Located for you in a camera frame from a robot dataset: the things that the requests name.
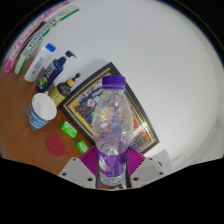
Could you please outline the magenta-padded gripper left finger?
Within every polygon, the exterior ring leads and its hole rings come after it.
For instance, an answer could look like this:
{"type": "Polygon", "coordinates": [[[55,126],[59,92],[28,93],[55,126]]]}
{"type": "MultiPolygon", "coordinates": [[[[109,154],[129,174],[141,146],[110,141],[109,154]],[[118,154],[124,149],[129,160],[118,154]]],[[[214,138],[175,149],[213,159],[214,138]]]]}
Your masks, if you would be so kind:
{"type": "Polygon", "coordinates": [[[97,149],[88,149],[80,158],[72,157],[59,173],[59,177],[78,186],[97,189],[100,186],[97,149]]]}

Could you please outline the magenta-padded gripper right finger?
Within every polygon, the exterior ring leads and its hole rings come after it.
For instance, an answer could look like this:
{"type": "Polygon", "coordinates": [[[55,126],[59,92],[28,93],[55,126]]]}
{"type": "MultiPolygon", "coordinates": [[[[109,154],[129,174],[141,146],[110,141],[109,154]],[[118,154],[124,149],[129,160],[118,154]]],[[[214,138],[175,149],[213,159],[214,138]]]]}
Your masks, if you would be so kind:
{"type": "Polygon", "coordinates": [[[126,187],[140,188],[162,177],[166,172],[162,165],[152,157],[145,157],[132,147],[127,151],[126,187]]]}

